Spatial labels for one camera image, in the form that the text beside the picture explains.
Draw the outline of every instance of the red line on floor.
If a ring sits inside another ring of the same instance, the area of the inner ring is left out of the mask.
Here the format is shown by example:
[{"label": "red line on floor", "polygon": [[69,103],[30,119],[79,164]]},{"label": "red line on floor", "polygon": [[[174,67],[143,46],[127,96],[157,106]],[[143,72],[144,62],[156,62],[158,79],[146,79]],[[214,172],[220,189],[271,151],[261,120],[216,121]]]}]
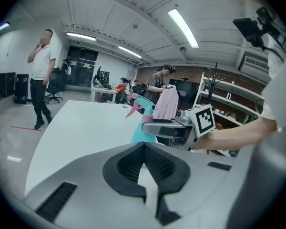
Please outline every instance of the red line on floor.
[{"label": "red line on floor", "polygon": [[13,128],[18,128],[18,129],[24,129],[24,130],[32,130],[32,131],[40,131],[41,132],[41,130],[35,130],[35,129],[31,129],[31,128],[24,128],[24,127],[18,127],[18,126],[12,126],[11,125],[11,127],[13,127]]}]

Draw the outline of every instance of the brick wall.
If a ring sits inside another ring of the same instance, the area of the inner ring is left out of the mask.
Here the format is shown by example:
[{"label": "brick wall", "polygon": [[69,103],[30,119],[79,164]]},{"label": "brick wall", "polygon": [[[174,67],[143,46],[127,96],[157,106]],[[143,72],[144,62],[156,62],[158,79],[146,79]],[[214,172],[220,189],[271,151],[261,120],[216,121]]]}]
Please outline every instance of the brick wall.
[{"label": "brick wall", "polygon": [[[139,81],[139,83],[146,83],[149,76],[158,70],[159,67],[151,67],[151,68],[142,68],[138,70],[138,74],[137,74],[137,80]],[[208,76],[209,78],[211,78],[213,76],[212,72],[210,72],[210,70],[208,70],[207,68],[200,68],[200,67],[176,67],[176,73],[167,76],[164,79],[164,82],[166,84],[169,83],[170,79],[176,79],[176,80],[182,80],[181,78],[186,77],[188,78],[190,82],[194,82],[199,84],[200,80],[201,80],[201,76],[202,73],[205,73],[206,76]],[[223,78],[226,78],[225,81],[226,82],[235,82],[235,85],[239,85],[243,88],[246,88],[250,91],[253,91],[257,94],[261,94],[262,90],[264,89],[264,85],[259,84],[258,82],[255,82],[251,79],[248,79],[242,75],[238,75],[238,74],[234,74],[231,72],[225,72],[225,71],[220,71],[218,70],[218,74],[216,79],[221,80]],[[214,94],[222,96],[222,97],[226,97],[227,96],[227,91],[224,90],[220,90],[220,89],[214,89]],[[231,100],[238,102],[248,108],[253,109],[255,103],[243,98],[241,96],[238,96],[236,94],[231,94]],[[206,98],[202,97],[200,103],[205,103]],[[239,122],[243,122],[246,114],[242,111],[239,111],[233,107],[230,107],[226,104],[222,104],[220,102],[211,100],[211,104],[214,108],[217,108],[219,110],[225,111],[225,112],[233,112],[236,113],[236,115],[238,116],[238,121]],[[188,103],[184,103],[184,106],[181,107],[181,109],[185,110],[188,109],[190,107],[192,107],[193,105],[188,104]]]}]

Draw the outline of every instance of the black hair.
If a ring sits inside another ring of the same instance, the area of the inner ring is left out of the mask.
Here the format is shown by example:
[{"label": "black hair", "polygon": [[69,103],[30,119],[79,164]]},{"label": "black hair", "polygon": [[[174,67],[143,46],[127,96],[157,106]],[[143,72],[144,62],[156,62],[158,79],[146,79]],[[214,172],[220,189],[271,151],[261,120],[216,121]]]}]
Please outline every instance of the black hair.
[{"label": "black hair", "polygon": [[45,31],[51,32],[51,37],[53,36],[53,31],[51,29],[46,29]]},{"label": "black hair", "polygon": [[122,81],[123,83],[128,83],[128,80],[127,80],[125,77],[122,77],[122,78],[121,78],[121,81]]},{"label": "black hair", "polygon": [[170,74],[176,72],[175,67],[170,66],[169,64],[165,64],[162,67],[160,67],[157,71],[161,71],[161,70],[169,70]]}]

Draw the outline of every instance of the pink towel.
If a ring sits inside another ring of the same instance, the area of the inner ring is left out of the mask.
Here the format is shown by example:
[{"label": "pink towel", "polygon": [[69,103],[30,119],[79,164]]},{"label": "pink towel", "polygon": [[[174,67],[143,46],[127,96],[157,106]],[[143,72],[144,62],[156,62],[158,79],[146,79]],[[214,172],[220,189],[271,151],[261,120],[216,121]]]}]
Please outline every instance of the pink towel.
[{"label": "pink towel", "polygon": [[173,119],[178,106],[178,93],[176,88],[166,89],[162,92],[156,109],[153,111],[154,119]]}]

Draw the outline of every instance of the air conditioner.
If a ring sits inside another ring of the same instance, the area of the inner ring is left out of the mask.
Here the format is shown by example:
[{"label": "air conditioner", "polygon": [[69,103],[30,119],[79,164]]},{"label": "air conditioner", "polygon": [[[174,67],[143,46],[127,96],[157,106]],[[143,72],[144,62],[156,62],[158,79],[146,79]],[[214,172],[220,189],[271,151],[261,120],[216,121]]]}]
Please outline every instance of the air conditioner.
[{"label": "air conditioner", "polygon": [[271,78],[269,76],[269,66],[266,62],[247,56],[244,56],[240,72],[254,77],[262,82],[268,83]]}]

